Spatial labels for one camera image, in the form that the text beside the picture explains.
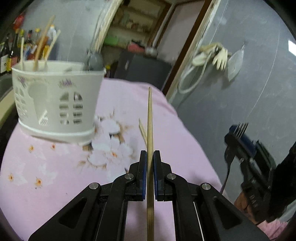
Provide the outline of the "person's right hand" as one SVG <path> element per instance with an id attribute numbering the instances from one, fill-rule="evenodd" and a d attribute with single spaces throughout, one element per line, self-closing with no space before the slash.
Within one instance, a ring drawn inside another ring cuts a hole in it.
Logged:
<path id="1" fill-rule="evenodd" d="M 255 225 L 259 225 L 259 222 L 257 222 L 254 218 L 254 215 L 252 213 L 251 206 L 244 194 L 243 191 L 239 194 L 239 196 L 234 201 L 234 206 L 241 211 L 252 223 Z"/>

